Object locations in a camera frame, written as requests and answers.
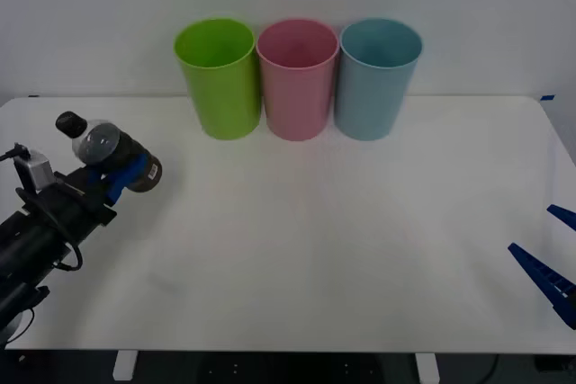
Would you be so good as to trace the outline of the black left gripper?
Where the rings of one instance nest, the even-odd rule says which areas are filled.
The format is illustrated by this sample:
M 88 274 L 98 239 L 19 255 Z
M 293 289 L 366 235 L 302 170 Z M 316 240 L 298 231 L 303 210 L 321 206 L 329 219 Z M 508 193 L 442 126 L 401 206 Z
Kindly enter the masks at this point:
M 39 192 L 20 188 L 23 208 L 38 223 L 54 230 L 60 240 L 79 245 L 98 227 L 105 227 L 116 218 L 117 212 L 107 201 L 119 200 L 122 191 L 142 174 L 147 162 L 148 157 L 140 154 L 110 174 L 94 167 L 81 168 L 70 175 L 56 173 L 56 182 Z M 105 196 L 102 186 L 106 186 Z

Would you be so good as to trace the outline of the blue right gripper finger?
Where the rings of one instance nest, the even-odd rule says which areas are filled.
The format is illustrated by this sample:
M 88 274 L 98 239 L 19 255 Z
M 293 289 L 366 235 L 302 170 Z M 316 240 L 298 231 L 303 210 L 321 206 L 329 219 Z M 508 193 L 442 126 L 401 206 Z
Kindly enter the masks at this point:
M 512 243 L 508 250 L 536 287 L 551 303 L 559 318 L 575 329 L 575 284 L 542 263 L 521 246 Z
M 566 226 L 571 228 L 572 230 L 576 230 L 576 213 L 567 210 L 565 208 L 559 207 L 557 205 L 550 205 L 546 209 L 551 215 L 555 216 L 561 222 L 563 222 Z

